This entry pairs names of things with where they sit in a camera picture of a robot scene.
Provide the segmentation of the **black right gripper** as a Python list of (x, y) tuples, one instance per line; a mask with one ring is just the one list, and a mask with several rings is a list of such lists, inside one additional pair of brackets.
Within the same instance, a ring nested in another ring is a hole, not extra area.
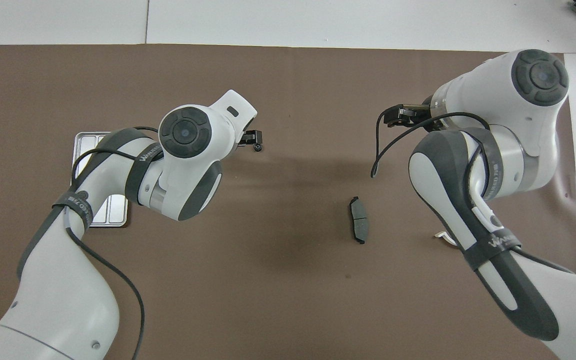
[(384, 125), (412, 128), (432, 118), (429, 104), (400, 104), (384, 110)]

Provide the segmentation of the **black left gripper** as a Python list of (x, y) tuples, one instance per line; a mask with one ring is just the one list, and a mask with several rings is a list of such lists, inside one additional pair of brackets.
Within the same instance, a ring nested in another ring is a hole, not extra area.
[(261, 130), (247, 130), (242, 134), (237, 146), (243, 147), (246, 145), (259, 145), (263, 144), (263, 132)]

